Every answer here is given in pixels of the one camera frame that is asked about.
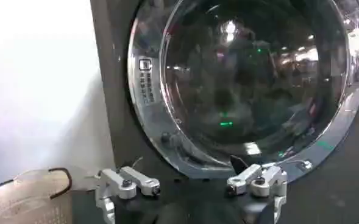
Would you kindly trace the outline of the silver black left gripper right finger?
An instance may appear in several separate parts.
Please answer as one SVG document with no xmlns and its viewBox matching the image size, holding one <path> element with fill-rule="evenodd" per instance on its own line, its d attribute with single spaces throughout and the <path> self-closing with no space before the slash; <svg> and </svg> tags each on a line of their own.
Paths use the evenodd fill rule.
<svg viewBox="0 0 359 224">
<path fill-rule="evenodd" d="M 235 155 L 230 163 L 236 175 L 227 179 L 226 196 L 247 196 L 242 205 L 244 223 L 278 223 L 287 203 L 287 172 L 278 165 L 248 165 Z"/>
</svg>

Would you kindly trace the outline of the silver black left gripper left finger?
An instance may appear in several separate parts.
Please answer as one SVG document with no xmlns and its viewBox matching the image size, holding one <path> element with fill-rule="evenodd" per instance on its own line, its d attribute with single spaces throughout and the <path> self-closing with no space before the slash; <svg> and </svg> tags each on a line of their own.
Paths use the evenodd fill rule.
<svg viewBox="0 0 359 224">
<path fill-rule="evenodd" d="M 95 201 L 96 206 L 102 210 L 105 223 L 115 224 L 115 203 L 112 197 L 128 201 L 136 198 L 138 191 L 144 196 L 156 198 L 161 191 L 160 182 L 129 166 L 124 166 L 119 171 L 101 170 Z"/>
</svg>

